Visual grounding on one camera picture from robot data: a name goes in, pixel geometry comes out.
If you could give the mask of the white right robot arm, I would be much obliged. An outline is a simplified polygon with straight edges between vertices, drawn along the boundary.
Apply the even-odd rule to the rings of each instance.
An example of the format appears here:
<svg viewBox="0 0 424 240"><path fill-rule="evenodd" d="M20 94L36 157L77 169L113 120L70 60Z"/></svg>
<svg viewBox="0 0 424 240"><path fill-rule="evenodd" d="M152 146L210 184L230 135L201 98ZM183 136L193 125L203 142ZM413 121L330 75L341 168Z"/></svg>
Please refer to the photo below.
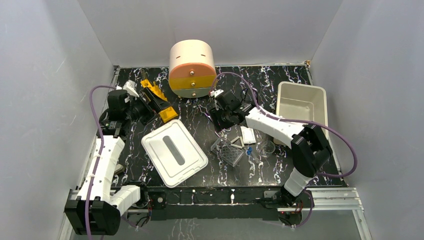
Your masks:
<svg viewBox="0 0 424 240"><path fill-rule="evenodd" d="M313 123L287 121L264 110L255 101L242 101L229 91L212 90L209 96L214 100L209 114L216 130L246 123L248 128L263 132L290 148L293 170L281 187L280 195L286 206L295 207L308 183L333 155L322 128Z"/></svg>

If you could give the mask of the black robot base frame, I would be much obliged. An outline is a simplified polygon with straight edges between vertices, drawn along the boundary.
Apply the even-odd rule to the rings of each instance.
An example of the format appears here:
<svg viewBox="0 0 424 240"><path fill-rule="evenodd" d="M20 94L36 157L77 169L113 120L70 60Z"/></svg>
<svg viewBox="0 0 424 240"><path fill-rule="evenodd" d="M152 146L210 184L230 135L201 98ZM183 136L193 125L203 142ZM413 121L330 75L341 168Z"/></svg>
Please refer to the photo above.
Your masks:
<svg viewBox="0 0 424 240"><path fill-rule="evenodd" d="M298 226L311 216L312 192L288 197L280 186L141 188L141 202L129 215L152 214L153 221L176 219L262 219Z"/></svg>

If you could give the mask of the clear plastic tube rack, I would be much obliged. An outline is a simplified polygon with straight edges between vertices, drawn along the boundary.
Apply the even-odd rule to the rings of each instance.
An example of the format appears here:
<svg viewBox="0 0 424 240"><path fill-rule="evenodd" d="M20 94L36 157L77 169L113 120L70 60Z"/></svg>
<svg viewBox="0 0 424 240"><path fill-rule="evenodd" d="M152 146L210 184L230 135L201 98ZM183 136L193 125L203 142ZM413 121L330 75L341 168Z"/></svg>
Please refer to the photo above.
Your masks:
<svg viewBox="0 0 424 240"><path fill-rule="evenodd" d="M219 137L211 145L210 151L214 153L219 160L226 162L232 167L237 166L245 154L241 146L231 143L225 135Z"/></svg>

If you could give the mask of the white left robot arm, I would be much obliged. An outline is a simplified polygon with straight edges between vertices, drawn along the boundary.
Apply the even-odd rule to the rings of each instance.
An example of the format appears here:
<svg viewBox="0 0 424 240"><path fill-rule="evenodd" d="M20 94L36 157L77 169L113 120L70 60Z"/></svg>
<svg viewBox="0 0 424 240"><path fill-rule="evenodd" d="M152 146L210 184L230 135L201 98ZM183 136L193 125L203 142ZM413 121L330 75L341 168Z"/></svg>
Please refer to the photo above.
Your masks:
<svg viewBox="0 0 424 240"><path fill-rule="evenodd" d="M154 195L143 181L129 181L111 193L118 159L125 147L129 127L146 125L160 116L163 126L142 138L142 146L168 188L175 188L208 163L208 157L160 90L144 87L142 94L130 86L111 87L107 109L95 116L98 130L95 153L88 174L64 212L78 235L115 235L132 207L151 211Z"/></svg>

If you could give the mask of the blue capped vial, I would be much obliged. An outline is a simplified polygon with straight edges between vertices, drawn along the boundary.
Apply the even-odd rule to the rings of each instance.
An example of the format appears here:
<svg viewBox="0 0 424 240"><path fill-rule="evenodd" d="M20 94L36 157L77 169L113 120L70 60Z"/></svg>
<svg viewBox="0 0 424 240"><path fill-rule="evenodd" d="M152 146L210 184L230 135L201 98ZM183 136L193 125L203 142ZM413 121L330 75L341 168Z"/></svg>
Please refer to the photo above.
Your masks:
<svg viewBox="0 0 424 240"><path fill-rule="evenodd" d="M252 157L252 156L253 156L253 148L249 146L249 147L247 148L246 154L247 154L248 156Z"/></svg>

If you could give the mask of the yellow test tube rack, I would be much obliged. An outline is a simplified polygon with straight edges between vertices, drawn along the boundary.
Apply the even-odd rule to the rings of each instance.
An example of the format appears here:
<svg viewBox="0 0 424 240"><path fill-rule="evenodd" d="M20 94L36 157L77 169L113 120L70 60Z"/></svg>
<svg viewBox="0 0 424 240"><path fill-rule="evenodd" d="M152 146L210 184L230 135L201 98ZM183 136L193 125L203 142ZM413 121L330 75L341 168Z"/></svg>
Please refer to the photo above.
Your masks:
<svg viewBox="0 0 424 240"><path fill-rule="evenodd" d="M148 105L156 114L159 114L164 123L167 123L178 116L165 94L155 82L152 83L145 78L140 81L140 84L143 88L143 93L148 99Z"/></svg>

